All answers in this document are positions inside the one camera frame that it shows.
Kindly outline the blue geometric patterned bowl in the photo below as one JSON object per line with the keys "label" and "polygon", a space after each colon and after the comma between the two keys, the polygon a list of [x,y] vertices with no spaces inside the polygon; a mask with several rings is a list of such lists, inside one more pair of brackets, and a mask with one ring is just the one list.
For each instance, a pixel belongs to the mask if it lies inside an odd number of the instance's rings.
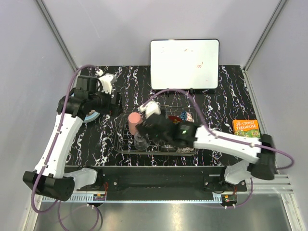
{"label": "blue geometric patterned bowl", "polygon": [[192,114],[184,110],[180,114],[180,119],[182,121],[194,122]]}

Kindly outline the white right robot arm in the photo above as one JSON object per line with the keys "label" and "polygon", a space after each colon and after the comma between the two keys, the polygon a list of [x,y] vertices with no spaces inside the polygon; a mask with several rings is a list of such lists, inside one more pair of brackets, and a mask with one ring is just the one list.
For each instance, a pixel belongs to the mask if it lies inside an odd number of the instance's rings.
{"label": "white right robot arm", "polygon": [[261,138],[240,137],[211,130],[189,121],[173,123],[155,101],[139,107],[145,119],[136,126],[137,131],[153,141],[164,141],[177,148],[212,150],[241,159],[225,167],[218,179],[219,187],[229,191],[242,180],[254,177],[273,180],[275,177],[275,152]]}

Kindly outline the clear faceted glass tumbler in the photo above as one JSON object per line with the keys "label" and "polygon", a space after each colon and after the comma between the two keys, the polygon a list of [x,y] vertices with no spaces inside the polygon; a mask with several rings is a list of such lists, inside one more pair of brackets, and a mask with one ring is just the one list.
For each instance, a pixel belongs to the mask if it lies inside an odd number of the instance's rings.
{"label": "clear faceted glass tumbler", "polygon": [[150,146],[148,135],[142,136],[139,132],[134,134],[134,146],[137,150],[146,150]]}

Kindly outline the brown checkered patterned bowl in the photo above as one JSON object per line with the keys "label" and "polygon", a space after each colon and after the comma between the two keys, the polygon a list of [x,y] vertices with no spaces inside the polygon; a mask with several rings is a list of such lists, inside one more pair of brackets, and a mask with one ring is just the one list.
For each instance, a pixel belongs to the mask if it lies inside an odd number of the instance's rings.
{"label": "brown checkered patterned bowl", "polygon": [[178,153],[192,153],[194,152],[194,148],[186,147],[186,148],[178,148]]}

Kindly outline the red floral plate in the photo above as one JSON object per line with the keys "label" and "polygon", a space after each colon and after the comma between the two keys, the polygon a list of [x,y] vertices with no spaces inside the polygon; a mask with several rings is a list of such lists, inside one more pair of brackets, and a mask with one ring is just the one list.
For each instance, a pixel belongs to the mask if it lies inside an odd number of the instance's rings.
{"label": "red floral plate", "polygon": [[182,119],[178,116],[175,116],[175,115],[169,115],[168,118],[174,124],[178,124],[178,123],[182,122]]}

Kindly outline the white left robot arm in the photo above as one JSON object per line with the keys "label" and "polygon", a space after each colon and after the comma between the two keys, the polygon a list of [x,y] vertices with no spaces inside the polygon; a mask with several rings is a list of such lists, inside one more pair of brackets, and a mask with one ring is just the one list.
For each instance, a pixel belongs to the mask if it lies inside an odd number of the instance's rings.
{"label": "white left robot arm", "polygon": [[33,171],[26,171],[23,182],[33,193],[59,201],[67,201],[73,191],[89,186],[97,191],[104,179],[93,168],[65,173],[65,163],[73,139],[84,124],[87,115],[95,111],[100,115],[119,116],[122,112],[122,96],[112,97],[116,77],[80,75],[76,86],[58,103],[57,116],[48,145]]}

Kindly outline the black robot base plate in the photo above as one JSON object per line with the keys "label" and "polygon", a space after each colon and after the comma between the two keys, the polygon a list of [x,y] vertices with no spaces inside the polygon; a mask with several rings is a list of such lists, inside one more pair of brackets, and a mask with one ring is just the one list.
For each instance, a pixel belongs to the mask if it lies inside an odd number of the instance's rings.
{"label": "black robot base plate", "polygon": [[102,191],[108,202],[197,202],[213,200],[214,193],[245,192],[246,183],[223,181],[224,167],[96,167],[98,182],[81,191]]}

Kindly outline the pink plastic cup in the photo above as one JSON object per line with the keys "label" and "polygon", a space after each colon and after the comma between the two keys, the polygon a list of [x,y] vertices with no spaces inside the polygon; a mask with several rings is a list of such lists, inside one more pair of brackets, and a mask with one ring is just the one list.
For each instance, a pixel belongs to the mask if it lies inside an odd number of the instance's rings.
{"label": "pink plastic cup", "polygon": [[128,128],[131,135],[135,135],[136,126],[141,122],[141,115],[138,112],[132,112],[128,116]]}

